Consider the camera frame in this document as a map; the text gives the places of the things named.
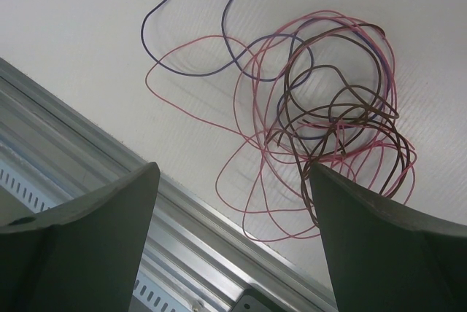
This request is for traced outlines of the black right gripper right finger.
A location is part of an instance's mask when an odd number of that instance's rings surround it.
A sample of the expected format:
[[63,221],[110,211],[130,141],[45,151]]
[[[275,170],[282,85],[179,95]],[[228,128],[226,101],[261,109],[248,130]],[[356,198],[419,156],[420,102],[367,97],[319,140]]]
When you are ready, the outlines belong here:
[[321,164],[309,181],[339,311],[466,310],[466,226]]

